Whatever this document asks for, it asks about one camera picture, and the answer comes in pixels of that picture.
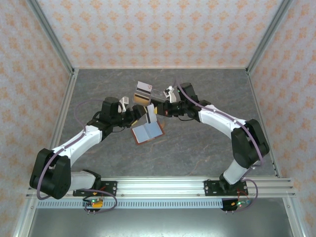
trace orange floral wallpaper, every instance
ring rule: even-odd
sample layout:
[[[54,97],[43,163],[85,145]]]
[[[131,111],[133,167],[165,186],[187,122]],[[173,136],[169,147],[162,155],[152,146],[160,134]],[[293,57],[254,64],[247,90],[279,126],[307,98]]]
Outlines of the orange floral wallpaper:
[[[281,0],[39,0],[74,67],[245,68]]]
[[[294,0],[251,75],[285,177],[316,233],[316,5]]]
[[[69,75],[25,0],[2,0],[0,19],[0,236],[11,237]]]

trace metal frame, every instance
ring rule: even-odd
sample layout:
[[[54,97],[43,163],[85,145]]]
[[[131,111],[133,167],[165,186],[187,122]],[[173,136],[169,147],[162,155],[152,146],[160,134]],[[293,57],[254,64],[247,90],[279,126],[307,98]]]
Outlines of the metal frame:
[[[50,149],[53,149],[54,147],[58,146],[62,128],[64,126],[64,122],[66,119],[69,103],[70,103],[70,100],[74,91],[75,83],[77,80],[77,75],[78,75],[78,71],[74,71],[74,73],[71,73],[69,77],[68,86],[65,89],[63,102],[60,107],[58,120],[55,124],[54,133],[50,141],[50,146],[49,146]],[[18,223],[14,231],[14,235],[13,235],[14,237],[28,236],[37,205],[38,205],[38,199],[36,197],[26,198],[24,206],[23,206],[23,210],[20,214]]]
[[[274,176],[249,177],[256,182],[259,190],[259,198],[293,198],[296,189],[293,188],[291,179],[276,178]],[[102,177],[102,180],[117,181],[117,198],[119,199],[184,199],[184,198],[227,198],[227,196],[206,197],[203,182],[207,179],[219,180],[218,177],[195,176],[195,177]],[[249,196],[256,195],[256,190],[251,182],[247,182]],[[36,198],[34,189],[29,189],[27,198]],[[67,198],[74,197],[73,192],[67,192]]]
[[[299,237],[308,237],[307,228],[302,221],[302,208],[297,198],[283,198],[285,210],[291,225],[293,235]]]
[[[248,75],[251,74],[251,72],[256,67],[256,64],[258,63],[259,59],[261,58],[264,50],[266,49],[267,45],[269,44],[274,32],[277,30],[277,27],[279,26],[283,17],[287,13],[287,10],[290,7],[292,2],[293,2],[293,0],[283,0],[280,7],[276,11],[276,14],[275,14],[272,22],[268,26],[267,31],[265,32],[264,36],[262,37],[255,53],[253,54],[253,56],[250,60],[248,67],[246,68]]]
[[[124,66],[124,67],[106,67],[106,68],[87,68],[87,67],[79,67],[79,68],[75,68],[75,70],[85,70],[85,69],[242,69],[244,70],[245,67],[189,67],[189,68],[185,68],[185,67],[165,67],[165,66],[157,66],[157,67],[128,67],[128,66]]]
[[[58,56],[60,57],[62,63],[64,64],[66,70],[71,74],[74,71],[74,68],[65,53],[61,43],[59,42],[57,36],[55,35],[50,23],[48,22],[43,10],[40,7],[40,4],[37,0],[27,0],[29,3],[30,8],[33,10],[35,16],[39,20],[43,30],[45,31],[47,37],[53,44]]]
[[[270,156],[271,156],[271,159],[272,159],[273,166],[275,168],[276,176],[278,178],[280,178],[280,177],[282,177],[282,173],[281,173],[280,165],[279,165],[279,163],[278,163],[278,161],[276,159],[276,156],[275,156],[276,152],[275,152],[273,146],[271,146],[271,144],[270,144],[270,136],[268,135],[268,133],[266,131],[266,127],[264,126],[264,121],[263,121],[263,118],[262,118],[261,110],[260,110],[259,103],[258,103],[256,95],[255,95],[255,91],[254,91],[254,88],[253,88],[253,85],[252,85],[252,82],[251,82],[250,75],[247,75],[247,77],[248,77],[248,81],[249,81],[249,85],[250,85],[250,88],[251,88],[251,92],[252,92],[252,95],[253,95],[253,98],[254,98],[254,101],[255,101],[255,104],[256,104],[256,108],[257,108],[257,112],[258,112],[258,115],[259,115],[259,120],[260,120],[260,123],[261,123],[261,127],[262,127],[262,130],[263,130],[263,133],[265,134],[265,137],[267,138],[267,142],[268,142],[269,147],[270,147]]]

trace robotic arm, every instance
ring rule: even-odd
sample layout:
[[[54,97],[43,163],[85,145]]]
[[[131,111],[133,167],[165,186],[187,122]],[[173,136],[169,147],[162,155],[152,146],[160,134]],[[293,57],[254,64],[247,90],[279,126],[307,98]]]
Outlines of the robotic arm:
[[[114,127],[131,127],[145,113],[146,108],[141,105],[135,105],[133,109],[130,110],[126,109],[125,104],[121,103],[117,98],[105,98],[102,109],[98,112],[99,118],[94,116],[94,118],[87,123],[85,134],[79,141],[66,148],[68,144],[82,136],[84,130],[63,145],[51,151],[42,149],[38,153],[30,179],[30,186],[35,189],[37,188],[40,175],[49,159],[59,150],[64,149],[54,159],[50,165],[50,169],[45,173],[40,191],[55,199],[60,199],[71,190],[100,189],[100,175],[89,170],[71,172],[71,166],[88,149],[110,135]]]
[[[199,100],[190,83],[180,85],[184,93],[193,101],[213,111],[220,111],[208,101]],[[166,117],[178,117],[187,114],[190,118],[198,122],[202,122],[215,127],[232,140],[232,148],[234,160],[229,168],[220,176],[219,186],[228,194],[235,190],[236,186],[241,182],[241,178],[247,170],[259,160],[256,149],[245,131],[238,125],[244,125],[259,147],[260,153],[265,156],[269,152],[269,146],[258,121],[251,119],[245,121],[243,119],[234,118],[234,121],[227,119],[221,114],[203,109],[189,101],[185,95],[179,90],[180,101],[175,102],[176,98],[173,94],[173,88],[169,87],[165,94],[169,97],[169,101],[151,102],[157,108],[156,113]],[[133,106],[133,110],[126,109],[122,106],[117,98],[107,97],[103,104],[99,118],[93,118],[85,127],[86,133],[77,143],[62,151],[51,164],[44,176],[40,191],[51,195],[55,199],[62,198],[67,191],[78,189],[95,189],[101,188],[101,176],[84,170],[81,172],[71,172],[71,166],[74,162],[89,148],[103,141],[115,126],[131,127],[146,112],[146,108],[141,105]],[[37,188],[39,177],[43,171],[47,161],[60,149],[65,148],[68,144],[82,136],[82,132],[73,137],[65,144],[54,148],[53,150],[43,149],[38,153],[35,166],[30,179],[30,186]]]
[[[220,111],[208,101],[199,101],[198,96],[195,94],[190,83],[183,83],[180,86],[184,93],[186,93],[186,95],[193,101],[206,108],[210,108],[214,112],[198,107],[189,101],[178,88],[181,101],[174,103],[166,101],[164,103],[156,104],[157,113],[166,117],[178,117],[187,114],[190,118],[195,119],[198,122],[202,122],[216,128],[232,140],[234,160],[229,168],[220,176],[219,182],[219,185],[224,193],[229,193],[240,183],[241,178],[248,169],[259,160],[258,153],[252,141],[249,139],[248,135],[241,126],[238,125],[237,121],[244,125],[244,127],[246,127],[250,132],[263,157],[269,153],[270,148],[262,128],[259,122],[255,119],[245,121],[243,119],[235,118]],[[223,114],[233,118],[234,120],[232,121],[228,119]]]

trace wall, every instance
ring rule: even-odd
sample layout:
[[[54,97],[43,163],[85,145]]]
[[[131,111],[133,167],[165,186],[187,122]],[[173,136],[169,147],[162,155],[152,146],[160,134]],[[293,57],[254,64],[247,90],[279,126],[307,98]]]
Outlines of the wall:
[[[69,75],[25,0],[0,3],[0,236],[12,236]]]
[[[74,67],[245,68],[281,0],[39,0]]]
[[[293,1],[251,79],[282,175],[294,178],[316,233],[315,4]]]

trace cable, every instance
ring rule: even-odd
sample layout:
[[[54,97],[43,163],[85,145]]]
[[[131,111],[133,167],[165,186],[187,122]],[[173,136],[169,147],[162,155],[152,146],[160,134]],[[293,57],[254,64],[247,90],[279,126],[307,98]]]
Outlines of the cable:
[[[256,188],[256,196],[255,196],[255,198],[253,199],[253,201],[252,201],[247,207],[245,207],[245,208],[243,208],[243,209],[240,209],[240,210],[227,211],[227,212],[235,213],[235,212],[245,211],[245,210],[247,210],[248,208],[250,208],[250,207],[254,204],[254,202],[257,200],[257,198],[258,198],[259,190],[258,190],[258,186],[257,186],[257,184],[255,183],[255,181],[253,181],[252,179],[243,179],[242,181],[250,181],[251,183],[253,183],[253,185],[254,185],[255,188]]]
[[[90,198],[90,197],[93,197],[93,195],[89,195],[89,196],[86,196],[82,199],[82,201],[86,201],[86,202],[91,202],[91,200],[88,200],[87,198]]]
[[[98,111],[94,114],[94,116],[92,117],[92,119],[97,119],[97,116],[101,113],[101,111]]]
[[[222,115],[222,116],[228,118],[229,120],[233,121],[234,123],[237,123],[237,124],[247,133],[248,137],[249,137],[250,140],[252,141],[252,144],[254,145],[254,147],[255,147],[255,149],[256,149],[256,151],[257,151],[257,154],[258,154],[258,156],[259,156],[260,165],[263,165],[264,162],[263,162],[263,158],[262,158],[262,155],[261,155],[261,153],[260,153],[259,147],[258,147],[258,145],[257,145],[257,143],[256,143],[256,141],[255,141],[255,139],[254,139],[253,136],[251,135],[251,133],[248,131],[248,129],[247,129],[244,125],[242,125],[242,124],[241,124],[239,121],[237,121],[235,118],[232,118],[231,116],[227,115],[227,114],[224,113],[224,112],[221,112],[221,111],[218,111],[218,110],[213,110],[213,109],[211,109],[211,108],[205,107],[205,106],[200,105],[199,103],[195,102],[193,99],[191,99],[191,98],[184,92],[184,90],[183,90],[182,87],[180,86],[180,83],[178,82],[177,79],[175,79],[175,84],[177,84],[177,86],[178,86],[179,90],[181,91],[181,93],[182,93],[190,102],[192,102],[192,103],[195,104],[196,106],[198,106],[198,107],[200,107],[200,108],[202,108],[202,109],[211,111],[211,112],[213,112],[213,113],[217,113],[217,114],[219,114],[219,115]]]
[[[246,193],[246,192],[244,192],[244,191],[242,191],[242,190],[237,190],[238,192],[239,192],[239,194],[238,194],[238,198],[240,197],[240,193],[242,193],[242,194],[245,194],[246,195],[246,197],[248,198],[248,200],[249,200],[249,197],[248,197],[248,194]]]
[[[181,119],[180,117],[178,117],[178,119],[179,119],[180,121],[192,121],[192,120],[194,120],[194,118],[191,118],[191,119]]]
[[[102,194],[106,194],[106,195],[108,195],[108,196],[114,198],[115,204],[114,204],[112,207],[107,208],[107,209],[104,209],[104,210],[100,210],[100,211],[98,211],[98,212],[93,212],[94,214],[100,214],[100,213],[103,213],[103,212],[111,211],[111,210],[113,210],[113,209],[118,205],[118,200],[117,200],[117,198],[116,198],[113,194],[108,193],[108,192],[106,192],[106,191],[95,190],[95,189],[80,189],[80,191],[102,193]],[[87,205],[88,205],[88,203],[85,204],[84,210],[89,214],[90,211],[87,209]]]
[[[124,129],[126,129],[126,127],[124,127],[122,130],[120,130],[120,131],[113,131],[113,132],[122,132]]]
[[[78,142],[81,138],[84,137],[85,133],[86,133],[86,129],[85,129],[85,126],[84,124],[78,119],[77,117],[77,109],[83,105],[83,104],[86,104],[88,102],[92,102],[92,101],[101,101],[103,102],[103,100],[97,100],[97,99],[92,99],[92,100],[85,100],[85,101],[82,101],[81,103],[77,104],[76,107],[75,107],[75,110],[74,110],[74,117],[75,119],[77,120],[77,122],[83,127],[83,133],[80,135],[80,137],[78,137],[76,140],[72,141],[71,143],[69,143],[68,145],[66,145],[64,148],[61,148],[59,151],[57,151],[47,162],[47,164],[45,165],[40,177],[39,177],[39,183],[38,183],[38,186],[37,186],[37,190],[36,190],[36,196],[38,197],[39,200],[45,200],[47,198],[50,197],[50,195],[47,195],[45,197],[41,197],[40,196],[40,187],[41,187],[41,183],[43,181],[43,178],[44,178],[44,175],[45,173],[47,172],[50,164],[54,161],[54,159],[62,152],[64,151],[65,149],[67,149],[68,147],[72,146],[73,144],[75,144],[76,142]]]
[[[102,188],[100,188],[101,191],[104,191],[106,186],[103,186]]]

